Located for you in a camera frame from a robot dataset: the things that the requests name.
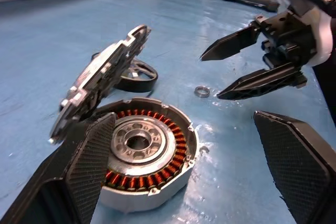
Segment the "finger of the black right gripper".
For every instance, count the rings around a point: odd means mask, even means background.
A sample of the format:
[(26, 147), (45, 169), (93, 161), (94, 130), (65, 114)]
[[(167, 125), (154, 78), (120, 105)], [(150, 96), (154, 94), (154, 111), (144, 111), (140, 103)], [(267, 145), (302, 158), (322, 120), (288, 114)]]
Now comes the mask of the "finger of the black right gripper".
[(255, 44), (259, 35), (260, 27), (250, 24), (212, 43), (201, 55), (201, 61), (223, 60), (236, 55), (242, 49)]
[(217, 94), (222, 100), (244, 100), (259, 97), (278, 89), (291, 86), (302, 87), (300, 67), (286, 63), (272, 69), (260, 69), (238, 78)]

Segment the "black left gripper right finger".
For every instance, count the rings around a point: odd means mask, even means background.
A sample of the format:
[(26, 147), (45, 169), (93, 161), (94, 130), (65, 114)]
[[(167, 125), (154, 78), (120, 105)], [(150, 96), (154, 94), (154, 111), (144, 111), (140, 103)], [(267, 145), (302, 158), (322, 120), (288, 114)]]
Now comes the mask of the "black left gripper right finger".
[(296, 223), (335, 223), (335, 150), (308, 123), (255, 111), (276, 188)]

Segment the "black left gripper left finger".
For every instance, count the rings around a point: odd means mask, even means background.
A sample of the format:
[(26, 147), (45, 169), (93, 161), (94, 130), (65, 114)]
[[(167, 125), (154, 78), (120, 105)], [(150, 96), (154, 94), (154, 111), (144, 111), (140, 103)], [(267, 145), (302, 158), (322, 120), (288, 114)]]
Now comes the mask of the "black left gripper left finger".
[(106, 181), (115, 113), (71, 126), (36, 169), (1, 223), (90, 223)]

